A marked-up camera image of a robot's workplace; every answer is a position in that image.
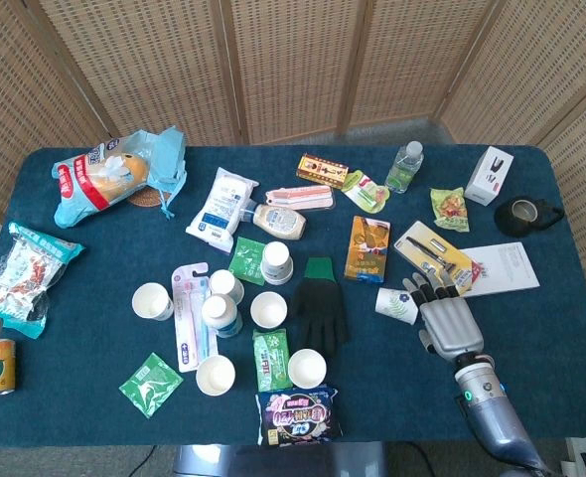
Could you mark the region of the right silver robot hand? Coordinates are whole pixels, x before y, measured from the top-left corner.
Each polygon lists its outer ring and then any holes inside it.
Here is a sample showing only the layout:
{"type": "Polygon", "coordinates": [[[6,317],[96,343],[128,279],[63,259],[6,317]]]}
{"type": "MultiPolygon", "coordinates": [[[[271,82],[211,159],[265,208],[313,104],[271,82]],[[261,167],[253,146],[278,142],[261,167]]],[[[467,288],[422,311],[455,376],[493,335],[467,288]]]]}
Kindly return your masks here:
{"type": "Polygon", "coordinates": [[[403,278],[402,284],[425,326],[419,338],[428,352],[447,362],[483,352],[481,330],[447,271],[443,270],[441,277],[433,270],[426,275],[414,272],[410,278],[403,278]]]}

